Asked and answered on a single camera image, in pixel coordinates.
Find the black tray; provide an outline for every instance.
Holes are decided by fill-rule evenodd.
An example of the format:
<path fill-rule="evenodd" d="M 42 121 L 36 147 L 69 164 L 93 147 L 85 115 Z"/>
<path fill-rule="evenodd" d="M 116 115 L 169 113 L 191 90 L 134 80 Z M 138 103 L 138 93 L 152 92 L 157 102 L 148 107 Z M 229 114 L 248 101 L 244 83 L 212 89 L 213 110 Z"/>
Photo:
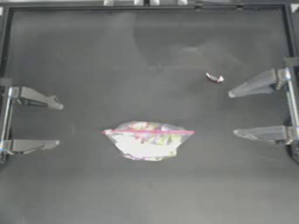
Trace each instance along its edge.
<path fill-rule="evenodd" d="M 299 172 L 285 148 L 232 135 L 283 123 L 284 93 L 227 95 L 295 56 L 283 5 L 10 7 L 1 73 L 56 94 L 65 109 L 14 110 L 17 138 L 61 144 L 4 168 L 1 223 L 297 221 Z M 197 133 L 176 158 L 130 161 L 100 131 L 133 120 Z"/>

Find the small debris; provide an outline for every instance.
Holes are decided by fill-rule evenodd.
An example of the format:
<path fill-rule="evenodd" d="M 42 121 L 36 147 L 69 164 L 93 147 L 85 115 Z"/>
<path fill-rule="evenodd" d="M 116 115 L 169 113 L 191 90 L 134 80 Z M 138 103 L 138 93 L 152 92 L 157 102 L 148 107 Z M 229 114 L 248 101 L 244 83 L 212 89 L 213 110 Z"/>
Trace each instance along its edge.
<path fill-rule="evenodd" d="M 205 73 L 207 78 L 209 79 L 209 81 L 216 82 L 216 83 L 221 83 L 224 81 L 223 76 L 216 77 L 208 73 Z"/>

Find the metal frame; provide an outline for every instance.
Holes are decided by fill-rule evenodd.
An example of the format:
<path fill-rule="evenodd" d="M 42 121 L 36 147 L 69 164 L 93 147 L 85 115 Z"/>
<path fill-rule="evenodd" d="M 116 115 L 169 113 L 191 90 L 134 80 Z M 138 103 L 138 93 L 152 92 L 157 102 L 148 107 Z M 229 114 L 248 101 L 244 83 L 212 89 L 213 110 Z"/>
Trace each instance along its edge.
<path fill-rule="evenodd" d="M 292 13 L 295 10 L 293 5 L 289 3 L 203 3 L 197 0 L 126 0 L 117 2 L 116 0 L 104 0 L 98 2 L 48 2 L 48 3 L 2 3 L 2 35 L 0 37 L 0 77 L 5 77 L 5 62 L 8 58 L 8 47 L 9 47 L 9 35 L 10 35 L 10 24 L 12 18 L 16 11 L 269 11 L 280 10 L 281 19 L 284 22 L 284 35 L 287 40 L 288 55 L 285 57 L 297 57 L 297 46 L 295 43 L 295 29 L 292 21 Z M 292 89 L 289 113 L 292 117 L 292 125 L 299 128 L 299 117 L 293 114 L 299 106 L 299 93 L 296 91 L 297 80 L 295 78 L 295 69 L 288 66 L 291 79 L 288 83 Z M 5 107 L 0 110 L 0 136 L 2 141 L 8 140 L 8 132 L 5 127 L 6 120 L 4 119 Z M 284 126 L 276 126 L 277 131 L 283 130 L 284 133 L 288 131 L 281 128 Z M 299 144 L 292 146 L 292 151 L 299 152 Z"/>

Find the crumpled plastic bag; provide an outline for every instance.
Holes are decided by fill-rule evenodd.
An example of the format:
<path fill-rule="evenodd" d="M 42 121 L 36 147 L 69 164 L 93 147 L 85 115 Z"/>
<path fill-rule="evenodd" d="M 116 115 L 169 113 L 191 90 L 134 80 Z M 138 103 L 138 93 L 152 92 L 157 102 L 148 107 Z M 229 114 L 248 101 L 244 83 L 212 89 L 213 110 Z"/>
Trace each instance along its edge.
<path fill-rule="evenodd" d="M 176 156 L 177 147 L 195 131 L 159 122 L 126 122 L 102 133 L 125 158 L 161 161 Z"/>

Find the gray floor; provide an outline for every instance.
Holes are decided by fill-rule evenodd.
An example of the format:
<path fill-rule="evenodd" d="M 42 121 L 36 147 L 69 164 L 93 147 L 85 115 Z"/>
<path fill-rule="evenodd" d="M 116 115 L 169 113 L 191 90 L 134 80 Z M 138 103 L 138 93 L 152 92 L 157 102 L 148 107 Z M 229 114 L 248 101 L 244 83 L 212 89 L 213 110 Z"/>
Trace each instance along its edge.
<path fill-rule="evenodd" d="M 0 172 L 0 222 L 292 223 L 299 168 L 283 147 L 232 136 L 280 124 L 283 93 L 228 90 L 287 55 L 279 11 L 17 12 L 6 75 L 56 94 L 62 111 L 17 108 L 17 138 L 61 140 Z M 225 82 L 207 82 L 204 73 Z M 122 122 L 197 134 L 160 163 L 120 157 L 98 133 Z"/>

